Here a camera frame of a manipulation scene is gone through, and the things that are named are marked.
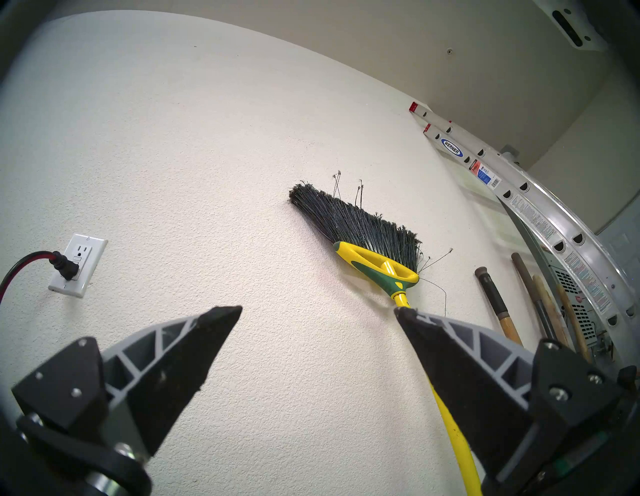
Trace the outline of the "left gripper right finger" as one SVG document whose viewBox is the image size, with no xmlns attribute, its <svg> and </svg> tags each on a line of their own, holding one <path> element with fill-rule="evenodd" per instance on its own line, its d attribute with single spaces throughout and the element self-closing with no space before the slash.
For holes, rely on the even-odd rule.
<svg viewBox="0 0 640 496">
<path fill-rule="evenodd" d="M 544 338 L 398 307 L 395 317 L 488 481 L 625 481 L 627 392 Z"/>
</svg>

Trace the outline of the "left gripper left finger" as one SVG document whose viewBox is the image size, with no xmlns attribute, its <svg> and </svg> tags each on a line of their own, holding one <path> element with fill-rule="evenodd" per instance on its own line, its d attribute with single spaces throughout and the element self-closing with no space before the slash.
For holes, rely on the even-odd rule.
<svg viewBox="0 0 640 496">
<path fill-rule="evenodd" d="M 12 389 L 22 413 L 91 444 L 153 457 L 207 379 L 242 306 L 215 306 L 141 329 L 101 351 L 73 340 Z"/>
</svg>

